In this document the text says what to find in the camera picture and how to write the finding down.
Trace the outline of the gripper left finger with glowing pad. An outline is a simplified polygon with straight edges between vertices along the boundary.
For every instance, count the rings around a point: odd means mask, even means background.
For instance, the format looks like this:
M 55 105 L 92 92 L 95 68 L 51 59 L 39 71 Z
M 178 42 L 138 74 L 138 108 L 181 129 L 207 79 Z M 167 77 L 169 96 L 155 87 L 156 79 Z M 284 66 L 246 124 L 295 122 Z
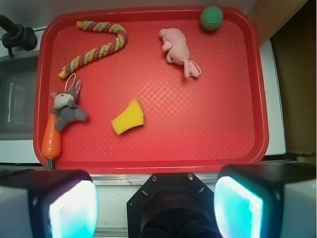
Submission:
M 3 170 L 2 238 L 92 238 L 98 192 L 83 170 Z

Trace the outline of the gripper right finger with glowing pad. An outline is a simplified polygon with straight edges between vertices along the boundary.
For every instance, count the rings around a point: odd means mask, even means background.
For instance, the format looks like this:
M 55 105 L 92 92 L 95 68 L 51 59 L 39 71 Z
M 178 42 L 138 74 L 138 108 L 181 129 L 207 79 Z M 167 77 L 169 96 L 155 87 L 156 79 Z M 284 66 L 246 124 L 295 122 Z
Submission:
M 316 166 L 226 165 L 215 184 L 214 212 L 224 238 L 315 238 Z

